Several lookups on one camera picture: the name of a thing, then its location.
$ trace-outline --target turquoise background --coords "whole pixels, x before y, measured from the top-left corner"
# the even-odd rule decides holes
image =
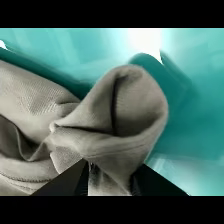
[[[142,65],[170,106],[169,122],[146,164],[190,195],[224,195],[224,29],[162,29],[161,46],[158,36],[150,39],[154,31],[129,31],[0,29],[0,40],[14,52],[1,49],[0,58],[51,78],[80,98],[114,66]],[[138,54],[155,56],[154,48],[161,48],[163,66]]]

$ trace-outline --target gray garment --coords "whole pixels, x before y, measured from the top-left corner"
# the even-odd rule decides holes
[[[29,195],[85,158],[96,165],[88,195],[130,195],[129,178],[167,115],[163,92],[138,66],[112,69],[80,102],[58,84],[0,61],[0,179],[12,195]]]

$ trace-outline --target shiny teal surface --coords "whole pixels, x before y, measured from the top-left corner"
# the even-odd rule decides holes
[[[164,66],[138,54],[159,59],[160,38]],[[145,67],[170,106],[167,127],[145,162],[191,195],[224,195],[223,38],[224,29],[204,28],[0,29],[8,49],[31,61],[25,67],[80,98],[114,66]],[[0,58],[14,60],[4,52]]]

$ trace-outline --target towel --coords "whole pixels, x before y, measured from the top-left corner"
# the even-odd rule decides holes
[[[162,90],[139,66],[110,70],[80,101],[0,61],[0,186],[8,185],[7,195],[30,195],[84,158],[89,196],[130,196],[130,177],[167,117]]]

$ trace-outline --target textured fabric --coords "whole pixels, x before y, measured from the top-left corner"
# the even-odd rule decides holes
[[[112,69],[80,102],[58,84],[0,61],[0,179],[29,195],[85,158],[94,164],[88,195],[130,195],[129,178],[167,114],[161,89],[138,66]]]

